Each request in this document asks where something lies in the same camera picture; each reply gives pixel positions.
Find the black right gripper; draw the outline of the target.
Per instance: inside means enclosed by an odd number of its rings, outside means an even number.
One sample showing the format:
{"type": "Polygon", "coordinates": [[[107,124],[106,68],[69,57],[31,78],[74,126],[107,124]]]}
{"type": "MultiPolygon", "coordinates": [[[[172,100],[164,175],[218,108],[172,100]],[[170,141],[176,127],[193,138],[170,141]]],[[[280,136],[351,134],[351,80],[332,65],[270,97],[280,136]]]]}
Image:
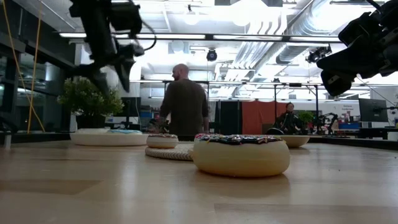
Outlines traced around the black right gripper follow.
{"type": "Polygon", "coordinates": [[[397,0],[383,5],[369,1],[376,10],[352,20],[339,33],[346,48],[317,62],[323,86],[331,96],[351,89],[360,74],[386,77],[397,71],[397,0]]]}

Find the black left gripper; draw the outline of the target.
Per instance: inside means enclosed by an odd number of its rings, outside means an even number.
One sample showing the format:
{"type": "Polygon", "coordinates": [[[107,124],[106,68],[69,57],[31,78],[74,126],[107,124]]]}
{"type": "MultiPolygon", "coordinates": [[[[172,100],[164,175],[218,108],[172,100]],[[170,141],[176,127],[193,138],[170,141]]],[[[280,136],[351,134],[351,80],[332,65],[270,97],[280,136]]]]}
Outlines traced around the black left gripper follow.
{"type": "MultiPolygon", "coordinates": [[[[135,38],[142,29],[142,19],[138,9],[88,9],[86,11],[86,41],[91,49],[91,57],[99,66],[116,67],[119,81],[126,92],[130,92],[129,76],[134,57],[144,55],[139,44],[121,46],[112,35],[116,31],[127,30],[128,37],[135,38]]],[[[87,78],[104,95],[109,94],[106,74],[95,64],[79,65],[73,69],[74,76],[87,78]]]]}

